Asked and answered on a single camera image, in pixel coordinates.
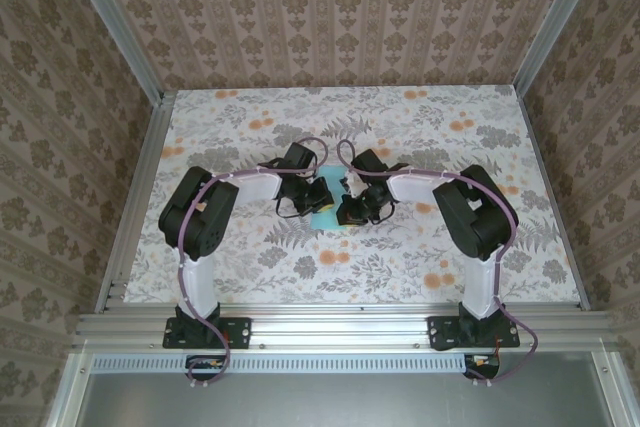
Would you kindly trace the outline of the light blue paper sheet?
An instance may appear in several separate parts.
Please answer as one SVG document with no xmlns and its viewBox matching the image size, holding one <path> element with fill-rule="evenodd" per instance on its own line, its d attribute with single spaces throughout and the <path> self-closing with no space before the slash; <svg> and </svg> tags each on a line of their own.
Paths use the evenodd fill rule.
<svg viewBox="0 0 640 427">
<path fill-rule="evenodd" d="M 319 168 L 318 174 L 326 180 L 329 191 L 333 197 L 334 205 L 319 213 L 311 215 L 310 227 L 317 231 L 339 231 L 345 230 L 340 225 L 337 218 L 338 208 L 342 204 L 342 196 L 347 193 L 341 180 L 345 177 L 347 169 L 344 166 L 323 165 Z"/>
</svg>

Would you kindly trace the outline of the floral patterned table cover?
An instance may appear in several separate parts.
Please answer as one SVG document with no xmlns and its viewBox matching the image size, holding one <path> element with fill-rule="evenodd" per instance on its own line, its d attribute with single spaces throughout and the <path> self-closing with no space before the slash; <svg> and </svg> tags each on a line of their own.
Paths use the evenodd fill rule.
<svg viewBox="0 0 640 427">
<path fill-rule="evenodd" d="M 329 163 L 338 142 L 387 164 L 436 171 L 482 166 L 515 208 L 518 234 L 501 264 L 505 302 L 578 303 L 579 295 L 521 114 L 509 85 L 200 90 L 177 93 L 124 296 L 175 303 L 178 260 L 158 218 L 192 166 L 249 169 L 314 138 Z M 378 226 L 317 231 L 289 204 L 234 210 L 213 255 L 224 303 L 456 302 L 463 259 L 434 202 L 401 204 Z"/>
</svg>

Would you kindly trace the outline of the aluminium cross beam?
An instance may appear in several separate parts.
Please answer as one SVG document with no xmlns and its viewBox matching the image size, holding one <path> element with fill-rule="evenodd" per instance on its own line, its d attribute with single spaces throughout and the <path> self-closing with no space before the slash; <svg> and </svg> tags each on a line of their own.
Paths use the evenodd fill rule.
<svg viewBox="0 0 640 427">
<path fill-rule="evenodd" d="M 227 312 L 230 317 L 250 318 L 250 350 L 288 353 L 427 351 L 427 320 L 435 313 L 390 306 L 260 306 Z M 95 353 L 154 353 L 163 347 L 171 315 L 166 308 L 84 315 L 72 346 Z M 532 345 L 541 352 L 573 352 L 610 349 L 614 344 L 602 312 L 539 306 L 516 308 L 514 315 L 524 324 L 519 330 L 522 352 Z"/>
</svg>

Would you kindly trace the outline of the grey metal panel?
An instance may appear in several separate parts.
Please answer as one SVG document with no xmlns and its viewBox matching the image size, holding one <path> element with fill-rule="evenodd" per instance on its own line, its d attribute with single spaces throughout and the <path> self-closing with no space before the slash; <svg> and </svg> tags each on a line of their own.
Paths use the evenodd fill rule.
<svg viewBox="0 0 640 427">
<path fill-rule="evenodd" d="M 78 427 L 613 427 L 588 355 L 537 354 L 490 387 L 460 374 L 100 374 Z"/>
</svg>

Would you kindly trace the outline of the black connector board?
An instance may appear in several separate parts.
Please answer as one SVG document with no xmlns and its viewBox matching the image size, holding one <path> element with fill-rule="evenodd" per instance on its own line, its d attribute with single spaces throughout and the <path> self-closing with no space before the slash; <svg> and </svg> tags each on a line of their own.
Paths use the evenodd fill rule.
<svg viewBox="0 0 640 427">
<path fill-rule="evenodd" d="M 185 375 L 192 383 L 210 384 L 216 381 L 229 367 L 227 355 L 194 355 L 185 361 Z"/>
<path fill-rule="evenodd" d="M 500 369 L 498 354 L 465 354 L 463 375 L 472 380 L 494 379 Z"/>
</svg>

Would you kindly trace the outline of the aluminium table side rail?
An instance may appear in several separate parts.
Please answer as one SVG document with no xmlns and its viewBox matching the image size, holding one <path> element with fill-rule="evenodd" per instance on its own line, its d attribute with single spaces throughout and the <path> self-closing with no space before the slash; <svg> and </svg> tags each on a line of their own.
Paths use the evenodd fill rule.
<svg viewBox="0 0 640 427">
<path fill-rule="evenodd" d="M 176 96 L 177 91 L 165 92 L 153 108 L 97 298 L 96 314 L 123 303 Z"/>
<path fill-rule="evenodd" d="M 563 219 L 562 219 L 562 214 L 560 211 L 560 208 L 558 206 L 557 200 L 556 200 L 556 196 L 554 194 L 553 191 L 553 187 L 552 187 L 552 183 L 551 180 L 549 178 L 545 163 L 544 163 L 544 158 L 542 156 L 541 153 L 541 149 L 538 143 L 538 140 L 536 138 L 533 126 L 532 126 L 532 122 L 529 118 L 527 109 L 526 109 L 526 105 L 525 102 L 523 100 L 523 97 L 520 94 L 516 94 L 517 100 L 518 100 L 518 104 L 521 110 L 521 114 L 522 117 L 524 119 L 526 128 L 527 128 L 527 132 L 529 134 L 529 138 L 531 140 L 532 143 L 532 147 L 533 150 L 535 152 L 535 156 L 536 156 L 536 160 L 541 172 L 541 176 L 543 178 L 544 184 L 545 184 L 545 189 L 546 189 L 546 193 L 548 194 L 548 198 L 549 198 L 549 202 L 551 205 L 551 209 L 554 213 L 554 217 L 556 219 L 556 223 L 558 226 L 558 230 L 562 239 L 562 244 L 564 247 L 564 251 L 569 263 L 569 267 L 571 269 L 573 278 L 574 278 L 574 282 L 576 284 L 576 289 L 579 295 L 579 306 L 582 310 L 586 310 L 586 311 L 590 311 L 592 309 L 588 294 L 586 292 L 582 277 L 581 277 L 581 273 L 580 273 L 580 269 L 576 263 L 576 258 L 573 252 L 573 249 L 571 247 L 571 243 L 568 237 L 568 233 L 567 230 L 565 228 Z"/>
</svg>

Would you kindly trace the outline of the aluminium corner post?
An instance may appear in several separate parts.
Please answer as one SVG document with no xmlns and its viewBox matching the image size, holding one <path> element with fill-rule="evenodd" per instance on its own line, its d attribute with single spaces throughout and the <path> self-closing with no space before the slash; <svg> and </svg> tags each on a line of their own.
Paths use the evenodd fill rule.
<svg viewBox="0 0 640 427">
<path fill-rule="evenodd" d="M 164 88 L 147 59 L 141 43 L 129 26 L 124 10 L 116 0 L 90 0 L 116 43 L 131 72 L 153 108 L 162 103 Z"/>
<path fill-rule="evenodd" d="M 516 95 L 520 100 L 524 99 L 531 88 L 578 2 L 579 0 L 553 0 L 551 3 L 513 81 Z"/>
</svg>

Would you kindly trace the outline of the aluminium lower frame rail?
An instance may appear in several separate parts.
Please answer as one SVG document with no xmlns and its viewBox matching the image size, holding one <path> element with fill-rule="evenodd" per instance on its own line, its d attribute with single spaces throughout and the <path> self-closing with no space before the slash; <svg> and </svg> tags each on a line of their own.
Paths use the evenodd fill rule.
<svg viewBox="0 0 640 427">
<path fill-rule="evenodd" d="M 640 405 L 619 352 L 592 353 L 598 381 L 614 427 L 640 427 Z"/>
<path fill-rule="evenodd" d="M 46 427 L 76 427 L 91 376 L 93 355 L 68 356 Z"/>
</svg>

